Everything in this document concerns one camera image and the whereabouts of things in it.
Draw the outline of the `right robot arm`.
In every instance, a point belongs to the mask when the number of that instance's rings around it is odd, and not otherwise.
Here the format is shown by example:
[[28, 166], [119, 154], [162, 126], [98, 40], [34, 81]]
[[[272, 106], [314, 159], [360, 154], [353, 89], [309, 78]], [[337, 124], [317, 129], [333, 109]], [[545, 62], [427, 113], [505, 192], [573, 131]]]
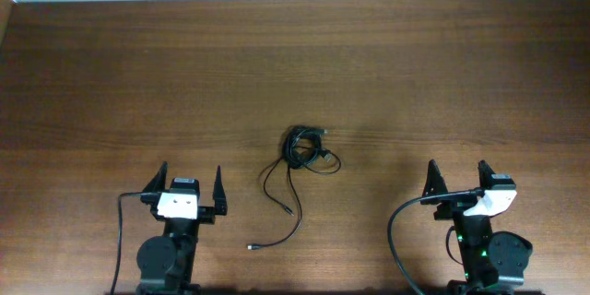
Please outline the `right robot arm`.
[[435, 205], [436, 220], [451, 220], [465, 279], [447, 284], [448, 294], [513, 294], [525, 281], [533, 245], [509, 231], [493, 231], [491, 219], [505, 212], [517, 192], [513, 178], [478, 163], [479, 187], [450, 192], [435, 160], [428, 164], [422, 196]]

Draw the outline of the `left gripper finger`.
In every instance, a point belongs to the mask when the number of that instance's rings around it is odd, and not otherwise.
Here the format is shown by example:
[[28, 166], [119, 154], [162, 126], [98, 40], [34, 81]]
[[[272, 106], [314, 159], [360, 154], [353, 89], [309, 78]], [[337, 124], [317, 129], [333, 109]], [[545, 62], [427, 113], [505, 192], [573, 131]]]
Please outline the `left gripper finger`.
[[144, 194], [157, 193], [165, 189], [168, 162], [163, 161], [156, 175], [147, 183], [142, 192]]
[[227, 196], [225, 194], [225, 190], [224, 190], [223, 183], [222, 183], [222, 175], [221, 175], [220, 166], [217, 167], [212, 198], [213, 198], [215, 207], [226, 207], [227, 206]]

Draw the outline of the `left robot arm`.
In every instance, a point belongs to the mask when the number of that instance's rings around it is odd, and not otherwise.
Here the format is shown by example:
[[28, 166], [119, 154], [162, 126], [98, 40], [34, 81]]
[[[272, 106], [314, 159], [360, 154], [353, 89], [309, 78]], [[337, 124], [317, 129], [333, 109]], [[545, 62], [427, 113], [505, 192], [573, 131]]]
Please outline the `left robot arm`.
[[164, 162], [140, 195], [140, 201], [150, 207], [155, 220], [164, 223], [164, 229], [138, 249], [140, 281], [136, 293], [195, 295], [201, 292], [201, 287], [192, 282], [199, 227], [213, 225], [217, 216], [228, 212], [221, 169], [216, 171], [212, 206], [200, 203], [197, 179], [175, 177], [167, 185], [167, 170]]

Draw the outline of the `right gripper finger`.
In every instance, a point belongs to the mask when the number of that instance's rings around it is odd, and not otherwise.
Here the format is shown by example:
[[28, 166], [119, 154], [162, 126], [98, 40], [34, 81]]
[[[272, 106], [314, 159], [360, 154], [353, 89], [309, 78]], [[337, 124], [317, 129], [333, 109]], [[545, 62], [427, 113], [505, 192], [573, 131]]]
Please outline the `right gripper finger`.
[[487, 161], [483, 159], [478, 163], [478, 178], [480, 188], [489, 190], [494, 185], [494, 181], [491, 178], [493, 173], [494, 171]]
[[448, 189], [446, 182], [439, 170], [439, 167], [434, 159], [428, 163], [427, 178], [422, 192], [423, 197], [430, 197], [434, 195], [447, 194]]

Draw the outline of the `black USB cable thin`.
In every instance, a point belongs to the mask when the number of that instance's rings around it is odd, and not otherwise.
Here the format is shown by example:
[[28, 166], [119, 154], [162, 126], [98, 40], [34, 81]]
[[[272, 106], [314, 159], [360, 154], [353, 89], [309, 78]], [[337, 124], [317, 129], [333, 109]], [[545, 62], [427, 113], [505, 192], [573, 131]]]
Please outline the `black USB cable thin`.
[[[275, 198], [274, 196], [272, 196], [269, 192], [268, 192], [268, 180], [270, 178], [270, 176], [273, 174], [274, 170], [277, 168], [277, 166], [281, 163], [284, 162], [286, 164], [286, 180], [287, 180], [287, 184], [289, 186], [290, 192], [292, 194], [294, 203], [295, 203], [295, 207], [296, 207], [296, 212], [294, 212], [286, 203], [283, 203], [281, 201], [279, 201], [277, 198]], [[247, 245], [247, 249], [249, 251], [257, 251], [257, 250], [262, 250], [265, 248], [270, 248], [270, 247], [275, 247], [278, 246], [282, 243], [285, 243], [287, 241], [289, 241], [300, 229], [301, 225], [302, 225], [302, 220], [303, 220], [303, 208], [302, 208], [302, 203], [301, 203], [301, 199], [300, 196], [297, 192], [297, 189], [295, 188], [294, 182], [292, 180], [292, 172], [294, 170], [292, 168], [290, 168], [288, 166], [288, 164], [286, 163], [286, 161], [282, 158], [282, 153], [280, 151], [280, 155], [279, 157], [268, 166], [268, 172], [265, 174], [265, 178], [263, 180], [262, 183], [262, 189], [263, 189], [263, 193], [264, 195], [271, 200], [273, 203], [276, 203], [278, 206], [280, 206], [285, 212], [287, 212], [288, 214], [290, 214], [291, 216], [295, 216], [296, 217], [296, 222], [292, 228], [292, 230], [282, 239], [274, 241], [274, 242], [268, 242], [268, 243], [249, 243]]]

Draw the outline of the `black USB cable thick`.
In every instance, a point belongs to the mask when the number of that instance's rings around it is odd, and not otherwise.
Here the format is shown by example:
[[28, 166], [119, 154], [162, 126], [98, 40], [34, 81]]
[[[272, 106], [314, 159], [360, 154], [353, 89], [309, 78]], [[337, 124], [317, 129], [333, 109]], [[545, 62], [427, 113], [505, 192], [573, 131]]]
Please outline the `black USB cable thick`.
[[[306, 125], [295, 125], [287, 133], [282, 145], [282, 158], [293, 170], [306, 169], [320, 175], [336, 174], [342, 168], [341, 158], [324, 146], [326, 129]], [[313, 164], [323, 159], [325, 162], [334, 161], [334, 169], [320, 171]]]

